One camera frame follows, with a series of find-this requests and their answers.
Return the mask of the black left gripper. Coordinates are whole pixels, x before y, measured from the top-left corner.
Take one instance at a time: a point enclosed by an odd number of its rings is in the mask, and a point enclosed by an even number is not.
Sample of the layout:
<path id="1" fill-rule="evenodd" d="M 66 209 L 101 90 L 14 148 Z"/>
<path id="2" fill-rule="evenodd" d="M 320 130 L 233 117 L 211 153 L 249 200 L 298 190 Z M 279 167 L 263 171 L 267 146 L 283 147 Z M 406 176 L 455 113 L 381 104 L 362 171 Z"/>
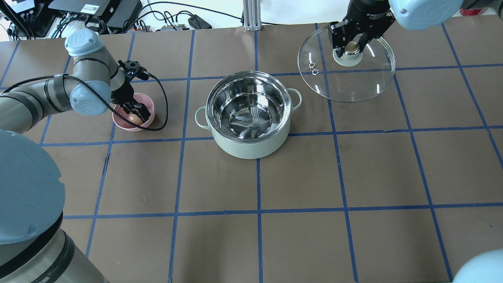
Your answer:
<path id="1" fill-rule="evenodd" d="M 135 100 L 134 89 L 130 84 L 129 77 L 125 77 L 120 86 L 118 86 L 115 90 L 112 90 L 111 103 L 119 105 L 124 111 L 125 117 L 127 114 L 127 119 L 131 113 L 138 115 L 142 121 L 147 121 L 151 117 L 151 112 L 147 108 L 146 104 Z"/>

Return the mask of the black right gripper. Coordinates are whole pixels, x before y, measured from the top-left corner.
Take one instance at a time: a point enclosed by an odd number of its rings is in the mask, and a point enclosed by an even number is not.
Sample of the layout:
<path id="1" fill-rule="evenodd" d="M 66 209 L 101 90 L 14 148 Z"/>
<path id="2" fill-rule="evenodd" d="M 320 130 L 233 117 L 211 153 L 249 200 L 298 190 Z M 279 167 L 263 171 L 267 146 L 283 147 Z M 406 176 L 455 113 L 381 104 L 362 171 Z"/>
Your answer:
<path id="1" fill-rule="evenodd" d="M 361 35 L 358 52 L 363 53 L 366 45 L 381 38 L 395 20 L 388 0 L 350 0 L 345 18 L 328 24 L 334 59 L 345 56 L 347 45 L 357 35 Z"/>

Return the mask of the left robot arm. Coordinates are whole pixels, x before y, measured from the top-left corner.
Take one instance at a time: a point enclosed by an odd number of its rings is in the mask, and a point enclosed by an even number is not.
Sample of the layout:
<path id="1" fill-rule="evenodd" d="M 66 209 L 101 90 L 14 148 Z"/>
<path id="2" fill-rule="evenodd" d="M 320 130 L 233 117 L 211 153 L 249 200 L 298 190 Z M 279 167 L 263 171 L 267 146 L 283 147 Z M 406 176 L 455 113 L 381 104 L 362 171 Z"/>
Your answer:
<path id="1" fill-rule="evenodd" d="M 2 283 L 108 282 L 63 227 L 65 186 L 43 144 L 56 114 L 111 111 L 136 130 L 153 119 L 131 84 L 152 77 L 139 62 L 115 60 L 90 30 L 73 32 L 64 50 L 72 67 L 1 91 Z"/>

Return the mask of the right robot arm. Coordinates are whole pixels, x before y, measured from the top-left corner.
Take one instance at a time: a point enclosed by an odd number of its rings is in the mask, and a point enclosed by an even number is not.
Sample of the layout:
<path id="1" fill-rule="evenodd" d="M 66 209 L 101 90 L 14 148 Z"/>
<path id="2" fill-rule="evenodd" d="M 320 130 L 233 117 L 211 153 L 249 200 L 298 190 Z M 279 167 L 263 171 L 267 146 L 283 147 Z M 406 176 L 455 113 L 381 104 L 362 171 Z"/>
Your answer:
<path id="1" fill-rule="evenodd" d="M 381 38 L 395 23 L 407 30 L 425 30 L 444 23 L 461 10 L 494 9 L 502 16 L 501 0 L 351 0 L 341 22 L 328 24 L 333 57 L 354 66 L 368 43 Z"/>

